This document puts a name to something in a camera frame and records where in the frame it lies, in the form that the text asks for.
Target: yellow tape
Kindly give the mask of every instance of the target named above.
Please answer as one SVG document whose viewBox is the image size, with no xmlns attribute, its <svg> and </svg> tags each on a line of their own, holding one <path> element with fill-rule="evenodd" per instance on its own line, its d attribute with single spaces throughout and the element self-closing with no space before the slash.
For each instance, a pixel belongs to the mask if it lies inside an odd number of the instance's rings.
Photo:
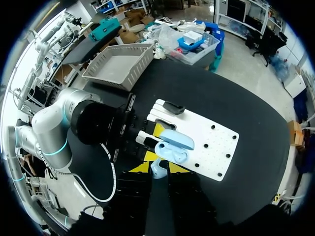
<svg viewBox="0 0 315 236">
<path fill-rule="evenodd" d="M 164 127 L 157 123 L 153 131 L 153 136 L 159 137 L 163 130 L 165 130 Z"/>
<path fill-rule="evenodd" d="M 142 172 L 142 173 L 147 173 L 149 170 L 149 162 L 144 162 L 141 165 L 137 166 L 136 168 L 132 169 L 129 172 Z"/>
<path fill-rule="evenodd" d="M 180 172 L 180 173 L 190 172 L 190 171 L 188 171 L 188 170 L 186 170 L 186 169 L 184 169 L 184 168 L 182 168 L 182 167 L 180 167 L 180 166 L 178 166 L 172 162 L 169 162 L 168 165 L 169 165 L 169 170 L 170 170 L 171 174 L 177 173 L 177 172 Z"/>
<path fill-rule="evenodd" d="M 147 151 L 143 161 L 155 161 L 156 159 L 158 159 L 158 156 L 155 153 Z"/>
</svg>

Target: white plate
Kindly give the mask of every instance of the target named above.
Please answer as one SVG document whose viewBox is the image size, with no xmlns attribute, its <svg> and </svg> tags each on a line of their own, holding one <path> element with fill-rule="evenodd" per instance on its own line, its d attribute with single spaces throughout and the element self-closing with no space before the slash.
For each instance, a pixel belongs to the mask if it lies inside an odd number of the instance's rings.
<svg viewBox="0 0 315 236">
<path fill-rule="evenodd" d="M 176 131 L 194 140 L 194 150 L 188 150 L 189 159 L 180 165 L 208 178 L 222 181 L 232 161 L 239 134 L 189 110 L 176 116 L 163 108 L 164 102 L 161 99 L 156 101 L 147 120 L 162 120 L 173 124 Z"/>
</svg>

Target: white box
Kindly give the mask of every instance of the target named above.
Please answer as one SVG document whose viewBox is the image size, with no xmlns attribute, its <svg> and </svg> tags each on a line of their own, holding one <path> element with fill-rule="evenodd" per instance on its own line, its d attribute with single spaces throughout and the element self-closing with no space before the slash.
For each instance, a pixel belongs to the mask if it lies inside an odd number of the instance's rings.
<svg viewBox="0 0 315 236">
<path fill-rule="evenodd" d="M 125 14 L 123 12 L 113 16 L 113 19 L 117 18 L 118 21 L 122 21 L 124 18 L 126 18 Z"/>
<path fill-rule="evenodd" d="M 295 98 L 306 88 L 302 76 L 296 71 L 293 64 L 289 68 L 289 77 L 284 81 L 283 85 L 292 98 Z"/>
<path fill-rule="evenodd" d="M 183 35 L 184 42 L 188 45 L 196 43 L 202 39 L 202 34 L 196 33 L 194 31 L 189 31 Z"/>
</svg>

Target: light blue plastic part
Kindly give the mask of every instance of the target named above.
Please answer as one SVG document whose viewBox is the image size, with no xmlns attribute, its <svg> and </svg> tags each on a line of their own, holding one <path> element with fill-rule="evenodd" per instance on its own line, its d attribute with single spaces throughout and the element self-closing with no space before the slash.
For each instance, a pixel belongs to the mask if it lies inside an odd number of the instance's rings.
<svg viewBox="0 0 315 236">
<path fill-rule="evenodd" d="M 159 166 L 160 162 L 161 162 L 161 158 L 158 158 L 151 164 L 153 178 L 159 179 L 167 175 L 167 170 Z"/>
<path fill-rule="evenodd" d="M 155 146 L 156 155 L 175 164 L 187 161 L 187 150 L 194 150 L 195 147 L 192 138 L 175 130 L 164 130 L 159 137 L 163 141 Z"/>
</svg>

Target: blue container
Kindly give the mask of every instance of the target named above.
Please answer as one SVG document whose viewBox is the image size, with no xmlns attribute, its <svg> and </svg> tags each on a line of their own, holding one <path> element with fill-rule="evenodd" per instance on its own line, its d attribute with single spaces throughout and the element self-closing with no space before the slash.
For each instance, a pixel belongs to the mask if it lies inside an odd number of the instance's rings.
<svg viewBox="0 0 315 236">
<path fill-rule="evenodd" d="M 217 45 L 216 47 L 216 54 L 219 56 L 221 55 L 221 51 L 222 51 L 222 46 L 223 46 L 223 42 L 224 42 L 224 31 L 219 29 L 219 26 L 216 23 L 211 23 L 211 22 L 205 22 L 205 21 L 195 21 L 197 24 L 201 24 L 202 22 L 205 23 L 207 28 L 211 28 L 212 31 L 212 35 L 220 40 L 220 43 Z"/>
<path fill-rule="evenodd" d="M 187 51 L 194 51 L 196 48 L 198 48 L 205 40 L 204 39 L 201 39 L 200 41 L 194 43 L 193 45 L 187 45 L 185 42 L 184 42 L 184 38 L 180 38 L 177 40 L 179 46 L 182 48 L 182 49 L 185 49 Z"/>
</svg>

